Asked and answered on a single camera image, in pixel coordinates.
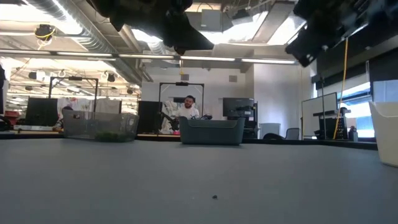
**white container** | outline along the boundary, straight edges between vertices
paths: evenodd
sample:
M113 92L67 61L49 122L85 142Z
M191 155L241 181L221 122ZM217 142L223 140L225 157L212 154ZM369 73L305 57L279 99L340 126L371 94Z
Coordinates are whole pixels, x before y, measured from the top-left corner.
M398 103L369 102L369 106L380 160L398 166Z

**ceiling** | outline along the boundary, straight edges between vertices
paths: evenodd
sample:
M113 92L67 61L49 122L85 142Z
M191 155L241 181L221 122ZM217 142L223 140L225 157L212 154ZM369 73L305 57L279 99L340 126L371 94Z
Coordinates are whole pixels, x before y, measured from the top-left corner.
M133 32L131 27L124 26L117 32L109 23L109 19L101 17L84 0L71 0L60 2L64 6L71 7L74 23L81 23L88 27L89 32L71 32L68 22L56 20L51 14L36 9L34 6L23 2L30 0L0 0L0 49L22 50L53 50L68 52L87 52L84 40L95 40L108 46L114 53L149 53L151 52L147 42L142 41ZM288 42L303 26L303 21L292 14L295 1L259 1L259 0L200 0L194 1L192 8L187 10L187 16L191 25L203 33L216 45L213 50L188 51L186 55L213 56L213 57L262 57L287 59L292 58L284 52L284 44ZM202 15L205 9L215 9L221 14L221 30L208 31L203 28ZM248 9L249 17L253 19L250 24L235 25L233 16L240 9ZM56 32L49 42L38 40L34 31L40 24L54 26ZM165 47L168 54L175 52ZM136 102L140 98L141 82L151 82L152 79L146 72L146 67L179 67L179 62L164 60L139 60L133 58L118 59L117 62L98 60L98 58L76 58L65 60L49 55L45 58L25 58L15 56L13 58L1 57L0 62L9 69L11 76L10 92L12 98L25 100L28 94L47 96L49 92L49 77L64 76L97 78L99 80L98 96L125 97L123 101ZM184 67L198 68L235 68L245 72L247 64L236 62L209 62L209 61L184 61ZM33 80L29 73L40 74L40 78ZM107 75L115 74L115 82L108 82ZM95 89L93 82L74 82L63 80L53 89L54 95L81 95L90 98ZM79 88L79 93L70 91L73 87ZM133 87L134 93L128 95L127 88ZM25 106L20 103L10 103L13 107ZM130 109L136 106L129 104Z

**air duct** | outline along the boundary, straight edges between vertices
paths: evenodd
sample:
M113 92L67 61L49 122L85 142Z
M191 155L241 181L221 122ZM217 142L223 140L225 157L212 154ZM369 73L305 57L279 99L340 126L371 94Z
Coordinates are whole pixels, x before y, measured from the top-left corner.
M117 50L105 39L102 33L82 13L72 0L24 0L27 4L54 17L60 22L72 22L72 26L80 26L83 30L82 36L90 38L74 39L89 52L117 53ZM142 77L133 70L123 59L106 62L113 66L120 75L128 82L141 84Z

